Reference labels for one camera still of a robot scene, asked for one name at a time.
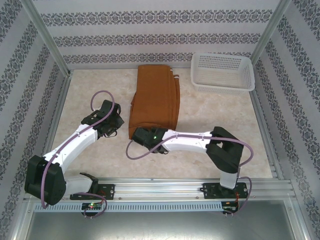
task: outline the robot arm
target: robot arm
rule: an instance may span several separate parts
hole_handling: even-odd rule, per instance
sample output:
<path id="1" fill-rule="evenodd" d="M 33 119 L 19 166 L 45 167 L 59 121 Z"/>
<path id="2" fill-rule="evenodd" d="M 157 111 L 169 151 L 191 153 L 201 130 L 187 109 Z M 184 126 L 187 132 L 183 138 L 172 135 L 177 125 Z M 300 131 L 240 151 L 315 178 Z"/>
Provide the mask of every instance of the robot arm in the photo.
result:
<path id="1" fill-rule="evenodd" d="M 74 135 L 78 135 L 78 137 L 73 139 L 62 149 L 48 168 L 47 176 L 45 178 L 44 201 L 50 205 L 55 205 L 65 195 L 87 192 L 96 194 L 96 190 L 98 189 L 97 178 L 86 173 L 68 177 L 65 177 L 64 174 L 68 166 L 84 149 L 93 144 L 100 137 L 112 135 L 124 123 L 120 117 L 120 105 L 115 104 L 112 113 L 107 119 L 80 134 L 82 130 L 105 117 L 110 111 L 111 106 L 112 102 L 105 100 L 101 109 L 96 110 L 85 117 L 77 130 L 60 146 L 42 157 L 35 155 L 29 160 L 24 185 L 24 189 L 27 193 L 40 198 L 41 180 L 46 165 L 62 145 Z"/>
<path id="2" fill-rule="evenodd" d="M 227 140 L 207 139 L 208 137 L 238 140 L 219 126 L 216 126 L 213 131 L 201 133 L 177 132 L 166 128 L 148 130 L 138 127 L 132 136 L 132 140 L 151 150 L 163 140 L 169 139 L 163 142 L 153 153 L 166 154 L 170 151 L 179 150 L 207 154 L 220 170 L 220 185 L 227 189 L 234 189 L 244 146 Z"/>

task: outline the white plastic basket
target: white plastic basket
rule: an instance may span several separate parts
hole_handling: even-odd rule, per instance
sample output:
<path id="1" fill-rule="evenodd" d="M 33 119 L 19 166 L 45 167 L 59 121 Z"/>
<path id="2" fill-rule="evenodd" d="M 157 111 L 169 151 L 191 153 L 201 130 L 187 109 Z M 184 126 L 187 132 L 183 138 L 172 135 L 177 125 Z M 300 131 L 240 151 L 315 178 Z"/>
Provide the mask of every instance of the white plastic basket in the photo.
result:
<path id="1" fill-rule="evenodd" d="M 199 92 L 241 95 L 255 89 L 251 60 L 246 56 L 195 53 L 191 82 Z"/>

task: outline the striped wall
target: striped wall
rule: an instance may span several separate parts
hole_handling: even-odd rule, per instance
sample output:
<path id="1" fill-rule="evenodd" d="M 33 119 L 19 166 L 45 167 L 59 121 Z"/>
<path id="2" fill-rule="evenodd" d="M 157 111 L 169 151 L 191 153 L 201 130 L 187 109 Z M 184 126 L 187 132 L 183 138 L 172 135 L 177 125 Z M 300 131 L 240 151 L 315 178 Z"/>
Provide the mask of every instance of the striped wall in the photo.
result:
<path id="1" fill-rule="evenodd" d="M 293 0 L 254 70 L 273 146 L 311 239 L 320 239 L 319 20 L 320 0 Z"/>
<path id="2" fill-rule="evenodd" d="M 27 161 L 44 151 L 65 76 L 20 1 L 0 1 L 0 14 L 0 240 L 4 240 L 22 201 Z"/>
<path id="3" fill-rule="evenodd" d="M 190 66 L 194 52 L 250 56 L 279 0 L 35 0 L 70 69 Z"/>

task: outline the orange cloth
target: orange cloth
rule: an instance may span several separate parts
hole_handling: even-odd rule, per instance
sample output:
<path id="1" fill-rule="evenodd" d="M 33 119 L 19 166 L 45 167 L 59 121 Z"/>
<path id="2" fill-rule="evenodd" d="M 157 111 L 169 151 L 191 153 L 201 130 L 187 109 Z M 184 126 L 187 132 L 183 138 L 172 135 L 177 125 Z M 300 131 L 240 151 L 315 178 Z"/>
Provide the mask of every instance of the orange cloth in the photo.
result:
<path id="1" fill-rule="evenodd" d="M 178 75 L 168 65 L 140 65 L 131 102 L 129 139 L 136 128 L 175 130 L 180 108 Z"/>

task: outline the beige floor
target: beige floor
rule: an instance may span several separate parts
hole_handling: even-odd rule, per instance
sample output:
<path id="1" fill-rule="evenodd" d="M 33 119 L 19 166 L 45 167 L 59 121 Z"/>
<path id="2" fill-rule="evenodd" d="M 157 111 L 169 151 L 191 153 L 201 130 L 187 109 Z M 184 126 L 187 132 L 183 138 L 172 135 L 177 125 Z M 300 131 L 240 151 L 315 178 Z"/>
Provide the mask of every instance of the beige floor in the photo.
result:
<path id="1" fill-rule="evenodd" d="M 272 178 L 268 159 L 249 94 L 233 96 L 196 92 L 191 84 L 190 69 L 174 68 L 180 75 L 180 112 L 176 130 L 206 132 L 221 126 L 234 136 L 250 144 L 254 157 L 243 166 L 241 176 Z M 68 90 L 53 147 L 57 147 L 91 113 L 90 99 L 99 90 L 110 91 L 121 105 L 123 126 L 113 138 L 100 138 L 85 149 L 69 166 L 68 174 L 86 172 L 96 177 L 119 178 L 219 178 L 217 167 L 205 154 L 175 151 L 168 155 L 150 154 L 139 160 L 129 160 L 125 149 L 129 142 L 128 122 L 130 102 L 136 91 L 137 69 L 75 70 Z M 101 93 L 94 101 L 98 108 L 104 99 Z M 136 143 L 131 156 L 147 151 Z M 241 161 L 248 158 L 245 149 Z"/>

